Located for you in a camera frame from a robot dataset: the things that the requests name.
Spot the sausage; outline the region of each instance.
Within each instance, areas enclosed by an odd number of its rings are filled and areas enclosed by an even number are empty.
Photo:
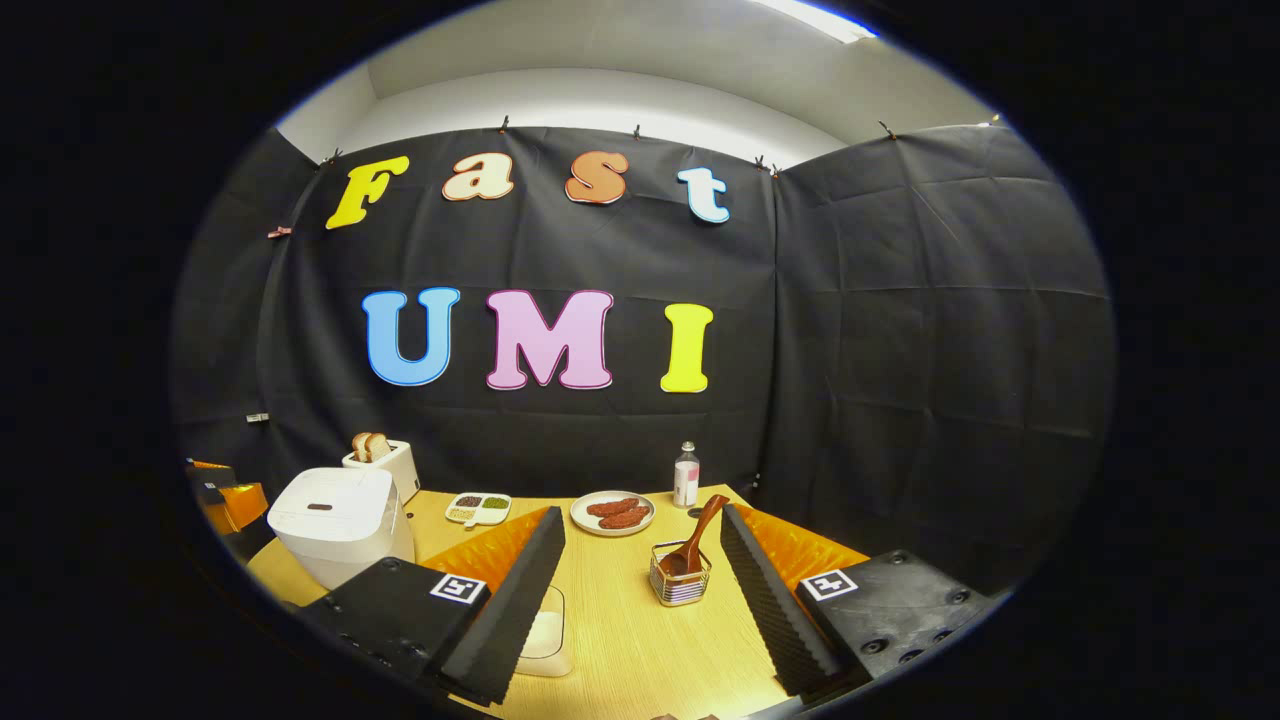
[[[626,512],[627,510],[631,510],[636,505],[640,505],[640,501],[634,497],[628,497],[626,500],[618,500],[616,502],[596,502],[595,505],[586,506],[586,514],[595,515],[596,518],[608,518],[609,515]]]
[[[600,527],[605,530],[621,530],[622,528],[634,528],[644,520],[644,516],[649,514],[649,509],[640,506],[632,507],[625,512],[618,512],[617,515],[609,515],[600,520]]]

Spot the wooden spatula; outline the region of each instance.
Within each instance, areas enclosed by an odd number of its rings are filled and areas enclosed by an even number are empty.
[[[685,544],[676,548],[671,555],[662,559],[658,566],[662,568],[668,575],[687,575],[690,573],[700,573],[703,569],[703,560],[698,556],[698,541],[703,538],[703,530],[710,524],[712,518],[719,512],[719,509],[728,502],[728,498],[723,495],[713,495],[707,505],[703,506],[703,514],[698,516],[698,527],[694,528],[694,534],[689,536]]]

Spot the black fabric backdrop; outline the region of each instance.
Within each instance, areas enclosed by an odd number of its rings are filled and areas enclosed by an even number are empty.
[[[278,135],[264,145],[273,150],[237,177],[285,208],[310,164]],[[590,150],[630,161],[612,205],[564,196],[570,165]],[[509,195],[440,196],[453,163],[494,151],[515,160]],[[408,169],[365,219],[326,231],[347,172],[399,155]],[[696,219],[676,182],[699,165],[728,186],[723,224]],[[692,439],[704,484],[760,473],[763,510],[863,552],[906,547],[993,592],[1032,566],[1096,466],[1114,374],[1102,269],[1061,184],[1005,128],[873,141],[780,178],[621,133],[477,129],[343,155],[320,176],[280,241],[265,233],[285,210],[215,210],[191,266],[236,287],[211,292],[214,278],[188,270],[178,307],[187,452],[256,470],[271,498],[298,471],[337,465],[365,429],[412,443],[426,488],[561,497],[667,489]],[[399,350],[416,359],[416,295],[435,286],[462,293],[447,372],[419,387],[379,379],[361,300],[408,297]],[[531,291],[548,322],[575,291],[613,295],[613,384],[488,388],[485,300],[507,288]],[[703,393],[658,387],[671,302],[716,314]],[[214,356],[236,369],[209,372]],[[270,421],[247,425],[255,411]]]
[[[316,165],[274,128],[244,154],[209,205],[174,300],[169,396],[183,452],[232,465],[275,498],[289,478],[271,460],[259,388],[257,325],[274,242]]]
[[[946,127],[777,182],[760,507],[979,591],[1070,519],[1110,415],[1111,304],[1065,188],[1015,133]]]
[[[626,195],[611,205],[564,196],[575,158],[622,152]],[[511,193],[449,202],[453,164],[506,152]],[[356,224],[326,231],[347,173],[408,156],[383,197]],[[676,181],[707,167],[730,192],[731,222],[698,220]],[[343,155],[316,186],[282,247],[279,284],[264,300],[264,388],[279,478],[349,452],[372,429],[413,447],[424,487],[571,497],[671,486],[682,441],[698,443],[704,483],[741,483],[758,471],[773,347],[774,218],[771,179],[741,160],[655,140],[573,129],[493,129],[403,140]],[[401,387],[369,365],[365,296],[398,291],[399,348],[426,348],[417,293],[457,288],[448,369],[431,383]],[[596,391],[485,384],[494,369],[497,322],[485,305],[498,290],[527,290],[548,323],[576,291],[613,296],[605,315],[612,386]],[[701,393],[666,393],[672,302],[710,307]]]

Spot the wire basket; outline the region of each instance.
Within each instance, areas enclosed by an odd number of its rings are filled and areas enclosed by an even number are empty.
[[[649,555],[649,584],[653,587],[654,594],[658,596],[658,602],[667,607],[698,602],[707,593],[707,583],[712,579],[712,561],[707,559],[707,553],[701,548],[698,550],[698,556],[703,562],[700,573],[668,575],[658,566],[663,557],[671,555],[682,544],[685,544],[685,541],[655,544]]]

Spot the table surface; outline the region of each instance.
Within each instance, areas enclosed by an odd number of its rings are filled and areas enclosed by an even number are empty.
[[[699,505],[717,493],[746,505],[727,486],[700,488]],[[453,497],[420,491],[406,505],[419,561],[492,529],[466,530],[445,520]],[[573,524],[568,509],[576,498],[512,498],[508,521],[548,505],[564,515],[564,552],[552,585],[564,593],[573,670],[562,678],[513,675],[502,705],[454,701],[509,720],[649,720],[666,714],[731,720],[787,700],[721,548],[723,514],[703,534],[701,551],[712,561],[707,594],[692,605],[664,607],[649,585],[650,548],[687,539],[698,520],[672,505],[669,492],[645,497],[657,509],[653,523],[616,538]],[[248,570],[279,600],[303,606],[325,594],[279,538]]]

